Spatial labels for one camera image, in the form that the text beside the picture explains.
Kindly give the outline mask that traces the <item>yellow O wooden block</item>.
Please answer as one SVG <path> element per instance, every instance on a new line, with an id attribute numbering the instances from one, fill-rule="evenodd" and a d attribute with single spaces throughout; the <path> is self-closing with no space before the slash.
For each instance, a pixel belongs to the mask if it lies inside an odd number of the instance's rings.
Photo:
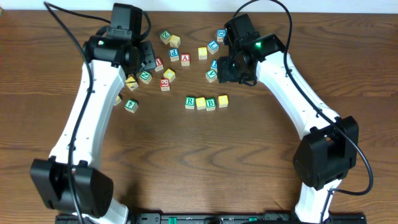
<path id="1" fill-rule="evenodd" d="M 197 110 L 203 110 L 206 108 L 206 99 L 205 97 L 200 97 L 195 99 L 195 103 L 197 106 Z"/>

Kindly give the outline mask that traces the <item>green B wooden block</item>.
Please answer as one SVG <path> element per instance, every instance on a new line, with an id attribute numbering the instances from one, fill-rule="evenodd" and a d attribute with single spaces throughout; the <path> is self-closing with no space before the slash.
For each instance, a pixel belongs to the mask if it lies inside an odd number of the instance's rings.
<path id="1" fill-rule="evenodd" d="M 205 100 L 206 103 L 206 110 L 213 111 L 216 109 L 216 101 L 214 98 L 208 98 Z"/>

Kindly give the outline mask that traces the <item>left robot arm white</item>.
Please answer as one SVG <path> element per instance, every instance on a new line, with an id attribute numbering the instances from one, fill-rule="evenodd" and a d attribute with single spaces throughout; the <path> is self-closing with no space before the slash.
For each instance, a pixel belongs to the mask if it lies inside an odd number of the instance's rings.
<path id="1" fill-rule="evenodd" d="M 81 82 L 65 128 L 46 160 L 34 159 L 30 176 L 44 205 L 78 223 L 126 223 L 129 209 L 113 197 L 100 172 L 103 138 L 116 98 L 129 75 L 155 68 L 149 41 L 93 35 L 84 47 Z"/>

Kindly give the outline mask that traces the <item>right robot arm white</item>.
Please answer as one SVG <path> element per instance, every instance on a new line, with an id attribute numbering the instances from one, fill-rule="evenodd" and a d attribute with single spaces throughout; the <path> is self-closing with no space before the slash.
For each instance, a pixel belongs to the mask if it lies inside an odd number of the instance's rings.
<path id="1" fill-rule="evenodd" d="M 290 222 L 344 223 L 329 213 L 342 180 L 356 165 L 359 126 L 353 117 L 341 118 L 302 78 L 274 35 L 257 32 L 224 37 L 229 55 L 217 61 L 221 83 L 264 84 L 292 120 L 300 138 L 293 158 L 302 181 L 300 198 Z"/>

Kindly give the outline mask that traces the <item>green R wooden block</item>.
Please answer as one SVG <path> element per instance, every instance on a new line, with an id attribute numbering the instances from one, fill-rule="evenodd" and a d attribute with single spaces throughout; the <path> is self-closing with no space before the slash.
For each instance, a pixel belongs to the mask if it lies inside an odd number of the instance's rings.
<path id="1" fill-rule="evenodd" d="M 187 96 L 185 98 L 185 108 L 189 110 L 194 110 L 195 109 L 195 97 Z"/>

